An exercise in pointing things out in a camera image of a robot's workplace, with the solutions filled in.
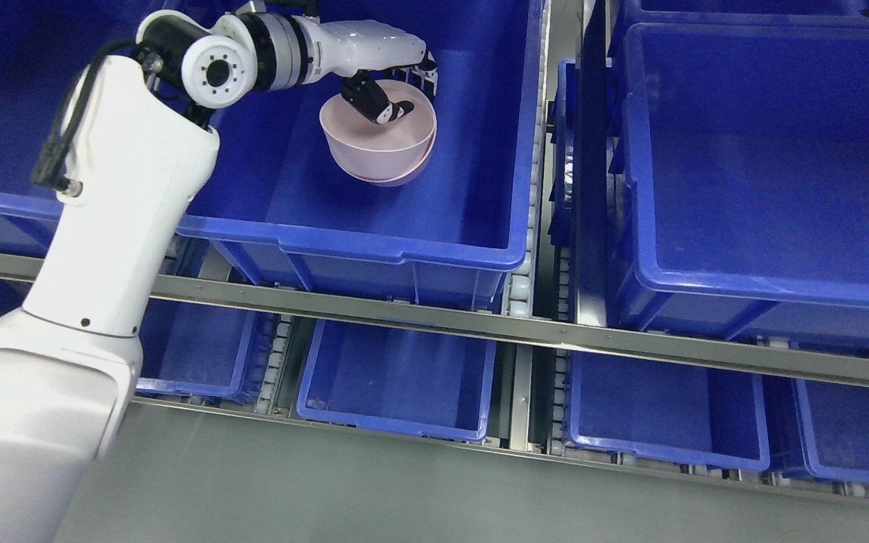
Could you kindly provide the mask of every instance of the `gray floor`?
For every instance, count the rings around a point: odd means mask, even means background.
[[[869,508],[133,405],[61,542],[869,541]]]

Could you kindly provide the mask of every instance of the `empty blue bin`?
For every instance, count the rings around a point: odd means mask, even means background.
[[[763,471],[769,438],[759,375],[572,353],[568,439],[581,448]]]
[[[58,220],[29,183],[66,86],[104,42],[161,6],[213,26],[242,2],[46,0],[0,13],[0,251],[41,256]],[[397,189],[334,164],[318,123],[341,80],[248,96],[214,116],[213,179],[178,232],[214,243],[255,283],[483,308],[525,254],[542,0],[325,2],[321,18],[380,20],[439,62],[438,141]]]
[[[496,343],[318,321],[297,413],[379,432],[480,441]]]
[[[22,299],[0,281],[0,317]],[[140,330],[143,368],[136,391],[239,403],[256,399],[276,320],[268,313],[149,300]]]
[[[610,56],[640,22],[869,28],[869,0],[621,0]]]
[[[869,483],[869,388],[768,378],[772,469]]]
[[[625,45],[621,326],[869,347],[869,30]]]

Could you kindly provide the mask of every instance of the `blue storage crate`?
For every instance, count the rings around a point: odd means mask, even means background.
[[[769,438],[759,375],[572,353],[568,439],[581,448],[763,471]]]
[[[496,343],[318,321],[297,413],[358,428],[480,441]]]
[[[621,325],[869,347],[869,30],[625,41]]]
[[[0,317],[22,299],[0,281]],[[268,313],[149,300],[140,327],[144,361],[136,391],[239,403],[256,399],[276,320]]]
[[[166,7],[210,26],[240,3]],[[28,179],[63,91],[101,44],[135,35],[161,5],[47,0],[1,11],[0,251],[45,254],[61,207]],[[439,130],[424,174],[379,189],[334,164],[317,118],[340,91],[332,75],[214,117],[220,157],[178,232],[213,241],[255,283],[487,307],[525,254],[541,13],[542,0],[324,3],[325,21],[373,18],[430,45]]]
[[[180,234],[208,238],[255,283],[483,308],[520,265],[538,106],[541,0],[325,2],[381,20],[438,60],[438,141],[418,178],[379,189],[342,172],[318,123],[328,77],[246,97],[217,121],[213,181]]]
[[[552,218],[548,236],[556,247],[572,243],[572,189],[567,174],[572,176],[572,158],[576,143],[576,61],[565,59],[558,65],[558,87],[555,90],[555,175],[548,200],[552,203]]]
[[[768,378],[772,469],[869,483],[869,388]]]
[[[640,22],[869,28],[869,0],[621,0],[610,56]]]
[[[136,391],[256,400],[276,323],[269,313],[151,299]]]

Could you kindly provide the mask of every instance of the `robotic arm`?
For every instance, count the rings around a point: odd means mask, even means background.
[[[335,72],[348,102],[386,123],[413,104],[390,103],[365,71],[405,68],[437,84],[424,42],[376,21],[245,11],[207,30],[156,11],[127,45],[130,56],[101,51],[77,81],[33,173],[65,207],[25,302],[0,319],[0,541],[51,541],[114,440],[152,282],[213,172],[213,111]],[[155,77],[189,99],[183,114],[149,92]]]

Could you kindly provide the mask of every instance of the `rack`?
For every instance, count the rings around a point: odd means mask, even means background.
[[[596,11],[603,4],[596,2]],[[542,66],[548,49],[548,13],[545,7],[542,31]],[[604,34],[590,32],[582,44],[582,55],[603,58]],[[545,69],[540,75],[542,95],[545,95]],[[604,91],[604,79],[583,75],[580,84],[590,85],[594,93]],[[545,126],[545,108],[539,108],[537,126]],[[603,123],[604,111],[589,115],[591,123]],[[545,165],[545,145],[537,138],[538,152],[533,174],[541,179]],[[606,171],[604,157],[578,157],[575,162],[576,178],[580,171]],[[536,192],[536,213],[541,213],[541,186]],[[582,186],[573,186],[573,200],[587,201],[588,209],[607,212],[606,195],[584,192]],[[645,461],[621,454],[606,454],[565,447],[561,440],[561,416],[564,406],[564,388],[560,378],[565,374],[568,351],[590,351],[601,354],[620,354],[628,357],[648,358],[689,364],[696,367],[722,368],[765,375],[776,375],[814,381],[839,382],[844,385],[869,386],[869,360],[842,357],[842,355],[791,351],[762,345],[746,345],[686,337],[663,336],[658,333],[637,333],[613,330],[606,324],[606,303],[591,288],[603,282],[604,259],[600,258],[606,240],[600,229],[594,227],[599,213],[584,213],[576,217],[576,260],[568,250],[556,251],[554,262],[541,262],[535,258],[535,269],[530,275],[538,293],[542,287],[560,291],[559,303],[567,308],[575,300],[573,311],[577,324],[558,319],[519,318],[497,315],[487,311],[459,311],[421,305],[408,305],[397,300],[356,299],[347,296],[300,292],[287,288],[261,287],[226,282],[230,272],[220,255],[207,255],[204,271],[199,278],[178,278],[159,275],[152,296],[179,302],[204,303],[240,309],[279,313],[283,316],[269,357],[269,367],[263,380],[259,399],[253,404],[237,405],[233,402],[210,402],[203,398],[135,398],[134,402],[153,406],[168,406],[182,410],[197,410],[224,416],[244,417],[278,424],[300,427],[331,428],[338,432],[358,432],[347,427],[300,419],[294,412],[299,375],[310,343],[313,319],[335,320],[348,323],[397,327],[403,330],[454,334],[499,341],[496,381],[500,382],[493,395],[493,418],[490,437],[483,443],[453,443],[445,440],[419,439],[431,446],[447,446],[503,454],[527,459],[556,462],[567,465],[599,468],[599,470],[625,472],[625,474],[652,475],[669,479],[692,480],[703,485],[769,492],[775,495],[803,495],[824,501],[852,502],[869,506],[869,488],[851,483],[818,484],[790,481],[776,474],[758,474],[738,470],[707,470],[705,467],[672,465]],[[542,228],[535,227],[534,252],[544,243]],[[555,285],[539,284],[541,267],[552,267]],[[0,279],[7,281],[34,281],[41,267],[41,259],[0,254]],[[573,289],[569,296],[568,288]]]

